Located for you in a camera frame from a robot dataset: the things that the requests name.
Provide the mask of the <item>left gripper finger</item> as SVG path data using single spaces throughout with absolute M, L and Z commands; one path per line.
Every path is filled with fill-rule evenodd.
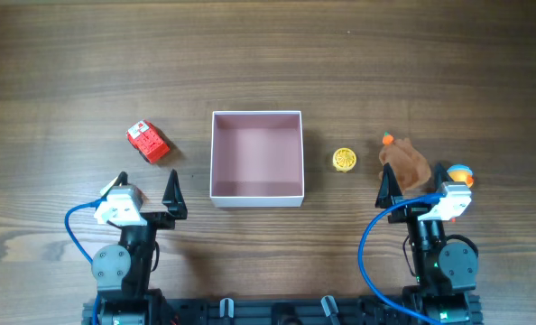
M 126 172 L 120 172 L 113 180 L 111 180 L 104 188 L 100 190 L 100 196 L 104 198 L 113 187 L 126 185 L 127 177 L 128 175 Z
M 170 172 L 166 189 L 162 196 L 162 204 L 174 219 L 186 219 L 188 217 L 188 209 L 180 190 L 179 177 L 176 170 L 171 170 Z

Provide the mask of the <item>brown plush toy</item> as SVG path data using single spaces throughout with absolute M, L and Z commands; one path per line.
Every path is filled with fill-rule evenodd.
M 431 168 L 427 159 L 413 147 L 409 138 L 397 139 L 385 133 L 382 142 L 380 163 L 391 165 L 401 192 L 419 188 L 430 179 Z

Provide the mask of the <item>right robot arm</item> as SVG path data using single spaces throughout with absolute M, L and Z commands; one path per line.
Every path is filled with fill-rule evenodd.
M 434 171 L 437 198 L 416 202 L 402 195 L 395 172 L 384 165 L 375 206 L 386 209 L 388 222 L 404 223 L 408 236 L 404 246 L 411 249 L 407 259 L 414 267 L 417 284 L 402 289 L 403 306 L 442 324 L 482 324 L 480 298 L 476 288 L 478 249 L 461 235 L 446 235 L 444 224 L 460 216 L 471 202 L 471 190 L 453 181 L 441 164 Z

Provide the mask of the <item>white box with pink interior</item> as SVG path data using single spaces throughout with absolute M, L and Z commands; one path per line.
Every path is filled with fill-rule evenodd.
M 300 111 L 215 111 L 209 197 L 218 208 L 297 208 L 305 196 Z

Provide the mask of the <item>yellow round toy wheel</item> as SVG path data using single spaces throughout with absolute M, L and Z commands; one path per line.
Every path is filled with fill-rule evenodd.
M 349 172 L 355 166 L 357 156 L 350 148 L 338 148 L 332 155 L 332 164 L 338 172 Z

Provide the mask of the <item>red toy car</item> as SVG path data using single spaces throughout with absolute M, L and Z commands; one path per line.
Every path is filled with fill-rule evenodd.
M 148 120 L 140 120 L 126 131 L 128 142 L 150 164 L 157 163 L 170 147 Z

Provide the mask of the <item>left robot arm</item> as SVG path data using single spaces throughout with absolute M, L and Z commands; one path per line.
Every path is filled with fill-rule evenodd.
M 142 212 L 143 196 L 120 174 L 102 190 L 94 204 L 94 218 L 120 230 L 116 244 L 104 246 L 92 258 L 91 273 L 97 281 L 97 298 L 84 306 L 82 323 L 93 324 L 178 324 L 177 312 L 162 291 L 149 287 L 157 268 L 159 230 L 173 230 L 188 216 L 178 174 L 171 171 L 162 197 L 163 211 Z

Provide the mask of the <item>yellow rubber duck toy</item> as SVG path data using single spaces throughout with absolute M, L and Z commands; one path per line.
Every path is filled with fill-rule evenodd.
M 447 169 L 448 176 L 455 182 L 464 182 L 468 188 L 474 184 L 474 173 L 466 165 L 455 164 Z

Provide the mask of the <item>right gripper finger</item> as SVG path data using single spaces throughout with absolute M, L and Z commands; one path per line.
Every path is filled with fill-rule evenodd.
M 433 179 L 436 192 L 440 191 L 443 184 L 452 182 L 452 178 L 440 162 L 437 162 L 434 166 Z
M 401 188 L 391 164 L 386 163 L 383 167 L 381 186 L 377 194 L 375 206 L 378 209 L 388 209 L 403 200 Z

